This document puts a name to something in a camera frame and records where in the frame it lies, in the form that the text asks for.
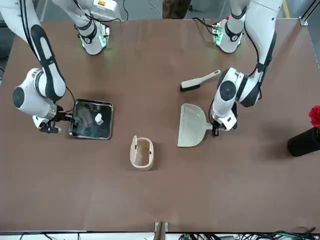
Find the white object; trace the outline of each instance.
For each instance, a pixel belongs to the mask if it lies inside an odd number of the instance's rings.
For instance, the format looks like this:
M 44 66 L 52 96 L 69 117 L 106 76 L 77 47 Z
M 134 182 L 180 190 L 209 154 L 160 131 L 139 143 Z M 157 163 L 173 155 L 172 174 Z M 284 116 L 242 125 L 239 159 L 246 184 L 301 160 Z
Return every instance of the white object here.
M 94 18 L 109 21 L 113 19 L 121 19 L 119 6 L 113 0 L 94 0 L 91 13 Z
M 134 136 L 130 148 L 132 166 L 140 171 L 149 171 L 154 164 L 154 145 L 145 137 Z
M 221 73 L 220 70 L 217 70 L 217 71 L 214 71 L 206 76 L 203 76 L 203 77 L 198 77 L 198 78 L 194 78 L 194 79 L 191 79 L 191 80 L 187 80 L 187 81 L 183 81 L 181 83 L 181 87 L 183 89 L 187 89 L 187 88 L 190 88 L 190 87 L 193 87 L 193 86 L 196 86 L 196 85 L 199 85 L 199 84 L 202 84 L 203 82 L 219 75 Z
M 181 106 L 178 147 L 193 147 L 201 143 L 206 131 L 212 130 L 211 123 L 207 123 L 204 111 L 193 104 L 185 103 Z
M 98 113 L 95 118 L 94 118 L 96 124 L 101 125 L 104 121 L 102 120 L 102 115 L 101 113 Z

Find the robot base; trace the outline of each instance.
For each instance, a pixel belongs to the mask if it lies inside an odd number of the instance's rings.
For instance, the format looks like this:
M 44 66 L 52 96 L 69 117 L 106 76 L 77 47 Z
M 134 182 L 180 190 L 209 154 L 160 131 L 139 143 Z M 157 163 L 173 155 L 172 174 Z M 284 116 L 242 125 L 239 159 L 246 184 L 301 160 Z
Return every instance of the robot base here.
M 226 34 L 226 30 L 225 30 L 226 23 L 227 23 L 227 19 L 223 19 L 221 22 L 218 22 L 213 27 L 212 33 L 218 35 L 218 36 L 213 36 L 213 42 L 224 53 L 231 54 L 237 50 L 237 47 L 240 45 L 243 35 L 241 35 L 237 41 L 231 41 L 230 37 Z
M 100 22 L 95 22 L 97 27 L 97 33 L 91 43 L 87 43 L 80 37 L 82 47 L 90 55 L 98 55 L 108 45 L 110 28 L 106 27 Z

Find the black vase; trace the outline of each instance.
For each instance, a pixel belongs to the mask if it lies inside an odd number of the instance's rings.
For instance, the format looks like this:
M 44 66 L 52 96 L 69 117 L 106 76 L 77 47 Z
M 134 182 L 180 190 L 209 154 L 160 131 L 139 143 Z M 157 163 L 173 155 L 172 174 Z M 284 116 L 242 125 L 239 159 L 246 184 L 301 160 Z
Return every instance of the black vase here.
M 300 157 L 320 150 L 320 133 L 318 128 L 313 127 L 297 136 L 291 138 L 287 143 L 287 148 L 292 156 Z

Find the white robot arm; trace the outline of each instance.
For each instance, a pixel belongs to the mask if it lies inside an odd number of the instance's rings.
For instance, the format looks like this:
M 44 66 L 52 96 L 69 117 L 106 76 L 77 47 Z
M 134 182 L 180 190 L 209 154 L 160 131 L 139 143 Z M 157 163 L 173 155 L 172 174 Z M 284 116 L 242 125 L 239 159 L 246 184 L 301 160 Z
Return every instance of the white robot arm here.
M 225 27 L 220 29 L 222 34 L 218 34 L 219 46 L 225 52 L 235 51 L 242 34 L 242 26 L 256 49 L 257 64 L 250 75 L 232 67 L 222 73 L 210 109 L 215 136 L 219 134 L 219 129 L 229 131 L 237 127 L 236 101 L 244 107 L 251 107 L 261 98 L 261 85 L 276 44 L 276 18 L 283 0 L 252 0 L 248 6 L 244 1 L 238 1 L 238 5 L 235 0 L 230 0 L 230 3 L 233 7 L 232 14 L 227 21 L 225 20 Z M 235 15 L 233 9 L 239 8 L 242 8 L 241 11 L 237 11 L 240 15 Z M 231 29 L 237 29 L 239 32 L 231 32 Z
M 32 0 L 0 0 L 0 12 L 7 26 L 30 45 L 42 65 L 42 69 L 31 69 L 13 92 L 14 105 L 22 112 L 33 115 L 34 123 L 40 128 L 56 116 L 55 102 L 66 92 L 65 80 Z
M 53 0 L 75 22 L 85 50 L 96 55 L 106 46 L 109 32 L 95 21 L 90 9 L 95 6 L 100 19 L 120 18 L 117 3 L 98 8 L 96 0 Z M 66 92 L 66 84 L 59 71 L 49 39 L 41 27 L 32 0 L 0 0 L 0 13 L 10 30 L 27 42 L 42 69 L 33 68 L 13 92 L 14 105 L 29 115 L 41 132 L 58 133 L 55 122 L 72 121 L 72 116 L 56 104 Z

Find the yellow tape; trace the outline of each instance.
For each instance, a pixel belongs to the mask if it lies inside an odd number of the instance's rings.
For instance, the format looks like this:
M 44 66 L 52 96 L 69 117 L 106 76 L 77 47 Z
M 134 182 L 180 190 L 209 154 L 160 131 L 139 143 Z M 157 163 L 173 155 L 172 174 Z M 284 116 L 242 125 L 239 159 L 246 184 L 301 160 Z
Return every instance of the yellow tape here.
M 283 0 L 283 10 L 286 19 L 290 18 L 289 8 L 286 0 Z
M 99 1 L 98 4 L 101 5 L 101 6 L 104 6 L 104 5 L 106 5 L 106 2 L 105 1 Z

